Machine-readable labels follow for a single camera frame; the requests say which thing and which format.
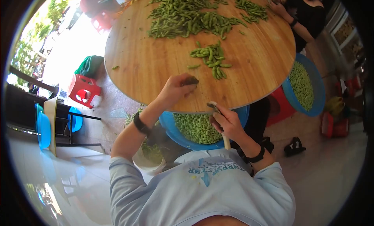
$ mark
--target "small knife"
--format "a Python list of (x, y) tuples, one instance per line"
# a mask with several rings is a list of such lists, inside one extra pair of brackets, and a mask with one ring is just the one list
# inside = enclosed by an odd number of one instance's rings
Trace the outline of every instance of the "small knife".
[[(216, 107), (216, 105), (217, 105), (216, 102), (210, 101), (210, 102), (207, 102), (206, 105), (208, 107), (213, 108), (213, 111), (215, 111), (215, 112), (217, 112), (217, 113), (219, 113), (219, 114), (222, 115), (221, 111)], [(227, 150), (231, 149), (230, 139), (228, 137), (226, 137), (224, 135), (224, 133), (221, 133), (221, 134), (222, 134), (222, 138), (223, 138), (223, 143), (225, 144), (225, 149), (227, 149)]]

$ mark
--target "black top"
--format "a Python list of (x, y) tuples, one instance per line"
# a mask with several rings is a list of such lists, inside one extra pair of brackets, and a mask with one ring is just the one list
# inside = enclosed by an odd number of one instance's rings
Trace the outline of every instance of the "black top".
[[(284, 7), (288, 9), (296, 8), (297, 12), (293, 17), (302, 24), (316, 38), (325, 26), (326, 11), (322, 6), (312, 7), (304, 0), (287, 0)], [(292, 30), (296, 42), (296, 52), (301, 52), (306, 45), (306, 41)]]

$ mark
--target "white bucket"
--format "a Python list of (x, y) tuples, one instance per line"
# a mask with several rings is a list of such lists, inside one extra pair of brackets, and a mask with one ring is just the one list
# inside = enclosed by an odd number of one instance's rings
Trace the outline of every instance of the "white bucket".
[(135, 166), (150, 176), (155, 176), (161, 173), (162, 169), (166, 166), (165, 159), (162, 157), (161, 163), (154, 163), (144, 157), (143, 149), (140, 147), (136, 154), (132, 157)]

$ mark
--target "light blue t-shirt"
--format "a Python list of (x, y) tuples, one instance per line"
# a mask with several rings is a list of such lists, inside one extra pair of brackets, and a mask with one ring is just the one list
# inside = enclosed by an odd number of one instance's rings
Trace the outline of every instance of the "light blue t-shirt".
[[(184, 163), (156, 175), (148, 185), (132, 162), (111, 158), (112, 223), (191, 226), (209, 216), (229, 215), (250, 226), (292, 225), (295, 199), (279, 163), (252, 178), (244, 163), (226, 158), (240, 159), (231, 150), (185, 154), (179, 159)], [(197, 156), (201, 158), (189, 161)]]

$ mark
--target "green plastic bag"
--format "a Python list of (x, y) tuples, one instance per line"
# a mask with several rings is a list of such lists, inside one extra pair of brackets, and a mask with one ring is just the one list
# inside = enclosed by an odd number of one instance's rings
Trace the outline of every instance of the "green plastic bag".
[(80, 64), (79, 68), (75, 70), (74, 74), (80, 74), (88, 78), (95, 76), (96, 70), (103, 62), (104, 57), (98, 55), (87, 56)]

